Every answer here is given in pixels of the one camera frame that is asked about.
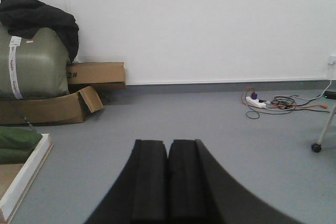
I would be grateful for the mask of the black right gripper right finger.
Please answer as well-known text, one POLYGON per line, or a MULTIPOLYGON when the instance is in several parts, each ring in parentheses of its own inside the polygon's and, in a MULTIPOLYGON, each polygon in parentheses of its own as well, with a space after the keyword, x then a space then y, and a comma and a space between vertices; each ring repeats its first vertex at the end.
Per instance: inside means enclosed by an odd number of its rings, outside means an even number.
POLYGON ((174 140, 169 172, 171 223, 298 223, 234 179, 201 140, 174 140))

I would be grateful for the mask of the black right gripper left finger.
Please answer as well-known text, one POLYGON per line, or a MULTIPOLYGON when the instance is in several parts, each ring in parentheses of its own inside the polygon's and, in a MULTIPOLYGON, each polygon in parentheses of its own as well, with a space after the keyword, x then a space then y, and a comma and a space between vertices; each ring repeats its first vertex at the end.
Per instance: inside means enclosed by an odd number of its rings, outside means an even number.
POLYGON ((162 141, 136 140, 131 155, 86 223, 166 223, 167 153, 162 141))

